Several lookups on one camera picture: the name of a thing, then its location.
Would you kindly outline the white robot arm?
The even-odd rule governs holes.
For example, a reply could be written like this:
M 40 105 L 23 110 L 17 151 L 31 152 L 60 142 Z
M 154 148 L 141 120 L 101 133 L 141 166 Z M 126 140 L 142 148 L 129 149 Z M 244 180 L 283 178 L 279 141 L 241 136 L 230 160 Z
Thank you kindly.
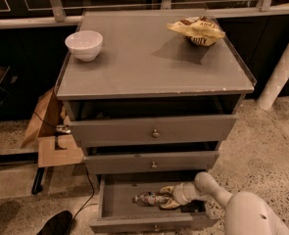
M 171 194 L 163 209 L 214 199 L 225 210 L 225 235 L 289 235 L 287 225 L 262 198 L 246 191 L 231 194 L 207 172 L 199 172 L 191 182 L 163 187 L 161 192 Z

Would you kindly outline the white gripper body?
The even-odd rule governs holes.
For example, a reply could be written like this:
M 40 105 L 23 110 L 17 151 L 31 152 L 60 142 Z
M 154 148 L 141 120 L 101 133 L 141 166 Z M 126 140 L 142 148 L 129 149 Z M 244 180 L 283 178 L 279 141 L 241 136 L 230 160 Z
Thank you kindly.
M 194 183 L 177 184 L 172 189 L 172 199 L 179 206 L 185 206 L 192 201 L 208 201 L 210 196 L 202 193 Z

